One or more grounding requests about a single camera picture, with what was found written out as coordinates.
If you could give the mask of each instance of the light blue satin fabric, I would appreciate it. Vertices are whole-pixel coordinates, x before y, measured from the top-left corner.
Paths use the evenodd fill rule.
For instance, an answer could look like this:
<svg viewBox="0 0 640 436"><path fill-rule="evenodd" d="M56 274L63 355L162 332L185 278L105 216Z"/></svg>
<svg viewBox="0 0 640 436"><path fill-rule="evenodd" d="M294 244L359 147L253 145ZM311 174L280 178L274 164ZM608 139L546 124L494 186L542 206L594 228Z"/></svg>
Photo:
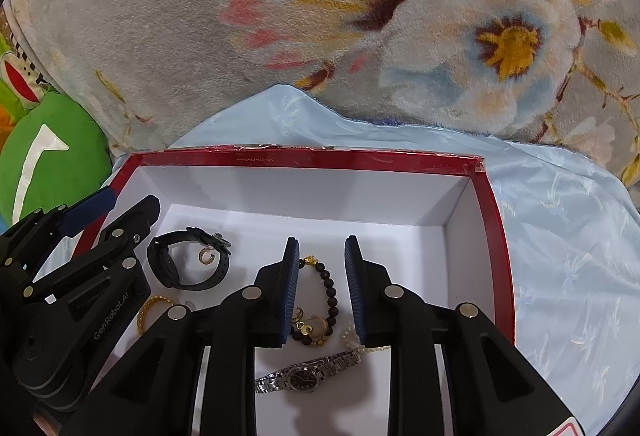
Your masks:
<svg viewBox="0 0 640 436"><path fill-rule="evenodd" d="M509 245L516 345L588 436L613 416L640 374L639 216L616 177L565 149L347 120L288 85L173 147L259 143L483 156Z"/></svg>

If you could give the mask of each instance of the black rubber watch strap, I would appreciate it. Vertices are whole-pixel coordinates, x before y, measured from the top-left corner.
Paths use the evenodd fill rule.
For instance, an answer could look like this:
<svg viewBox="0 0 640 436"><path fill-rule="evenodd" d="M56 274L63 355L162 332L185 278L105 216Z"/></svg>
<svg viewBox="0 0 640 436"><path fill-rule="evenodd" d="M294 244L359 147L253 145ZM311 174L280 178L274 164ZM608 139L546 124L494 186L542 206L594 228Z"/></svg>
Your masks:
<svg viewBox="0 0 640 436"><path fill-rule="evenodd" d="M169 254L169 246L178 242L197 241L204 246L209 246L220 254L220 261L213 275L196 284L181 284L180 275L175 267L174 260ZM229 270L230 252L226 244L216 237L199 228L187 227L186 230L172 231L158 237L154 237L146 249L146 255L156 278L166 288L175 288L185 291L204 291L220 284Z"/></svg>

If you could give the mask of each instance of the silver metal watch band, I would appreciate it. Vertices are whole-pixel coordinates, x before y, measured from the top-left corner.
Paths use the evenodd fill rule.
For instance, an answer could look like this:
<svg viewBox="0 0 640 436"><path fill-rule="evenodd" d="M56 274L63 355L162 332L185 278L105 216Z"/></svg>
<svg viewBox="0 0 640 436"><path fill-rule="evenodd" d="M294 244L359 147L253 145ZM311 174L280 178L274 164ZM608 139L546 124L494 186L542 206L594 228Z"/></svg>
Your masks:
<svg viewBox="0 0 640 436"><path fill-rule="evenodd" d="M300 362L288 368L280 369L272 372L258 380L254 381L254 389L257 393L267 393L279 390L287 390L290 387L287 384L287 373L297 366L313 367L314 372L318 375L320 382L329 376L335 376L344 369L351 368L362 361L359 350L351 350L348 352L336 353L335 355L325 356L316 360Z"/></svg>

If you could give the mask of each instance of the jewelry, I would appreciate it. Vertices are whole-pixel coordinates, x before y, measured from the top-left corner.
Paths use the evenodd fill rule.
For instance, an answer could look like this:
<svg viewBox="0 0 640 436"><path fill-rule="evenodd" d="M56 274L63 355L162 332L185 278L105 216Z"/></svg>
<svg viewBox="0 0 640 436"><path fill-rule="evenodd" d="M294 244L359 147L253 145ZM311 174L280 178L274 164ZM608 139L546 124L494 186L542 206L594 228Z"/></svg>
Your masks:
<svg viewBox="0 0 640 436"><path fill-rule="evenodd" d="M149 297L146 300L146 302L142 305L142 308L140 308L140 311L138 312L138 316L136 317L136 327L138 328L138 334L140 336L144 335L146 331L145 320L146 320L146 314L149 313L149 308L159 302L166 302L167 304L169 304L169 307L175 305L171 299L168 299L167 297L162 297L162 295L154 295L153 297Z"/></svg>
<svg viewBox="0 0 640 436"><path fill-rule="evenodd" d="M267 393L280 390L313 392L328 377L335 376L344 369L356 366L362 361L358 350L337 353L294 364L288 368L272 372L254 381L255 392Z"/></svg>
<svg viewBox="0 0 640 436"><path fill-rule="evenodd" d="M340 335L340 338L348 348L351 348L352 350L358 350L361 353L375 353L378 351L387 351L391 349L391 346L382 346L381 348L365 348L360 343L360 337L356 333L355 326L347 326Z"/></svg>
<svg viewBox="0 0 640 436"><path fill-rule="evenodd" d="M219 256L218 267L213 275L203 282L197 284L180 284L180 275L175 267L175 262L169 254L169 246L177 242L198 241L205 248L200 251L198 258L203 264L211 264L216 258L211 255L205 259L206 253L215 250ZM221 233L210 235L201 228L187 227L186 230L172 231L164 235L154 237L146 249L146 258L154 275L165 288L176 288L178 290L202 291L213 288L222 282L229 270L229 251L231 243L222 238Z"/></svg>
<svg viewBox="0 0 640 436"><path fill-rule="evenodd" d="M226 239L223 239L221 233L216 232L215 234L213 234L213 237L217 237L218 239L220 239L220 242L222 242L224 246L226 246L227 248L231 248L231 243L228 242ZM200 250L200 253L198 254L198 259L200 259L200 262L203 264L211 264L216 260L215 251L216 249L212 246L203 248Z"/></svg>
<svg viewBox="0 0 640 436"><path fill-rule="evenodd" d="M323 319L317 315L312 315L310 319L302 321L304 311L298 309L298 314L292 319L291 338L299 340L305 346L324 346L327 337L334 332L335 318L338 316L338 299L335 298L337 291L334 288L334 281L331 274L324 268L324 264L318 262L314 256L309 255L305 259L300 259L300 269L305 266L313 266L316 272L320 274L320 278L324 282L326 288L327 304L329 306L328 317Z"/></svg>

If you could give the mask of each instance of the silver watch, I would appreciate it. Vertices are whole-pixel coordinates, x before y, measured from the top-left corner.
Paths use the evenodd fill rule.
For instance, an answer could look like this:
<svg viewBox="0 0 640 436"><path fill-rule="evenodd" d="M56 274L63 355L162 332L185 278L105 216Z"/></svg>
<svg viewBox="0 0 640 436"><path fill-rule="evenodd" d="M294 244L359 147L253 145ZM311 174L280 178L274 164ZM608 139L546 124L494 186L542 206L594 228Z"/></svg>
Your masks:
<svg viewBox="0 0 640 436"><path fill-rule="evenodd" d="M254 382L255 392L281 390L312 392L329 376L335 376L340 371L355 366L361 361L359 350L351 350L294 364L256 380Z"/></svg>

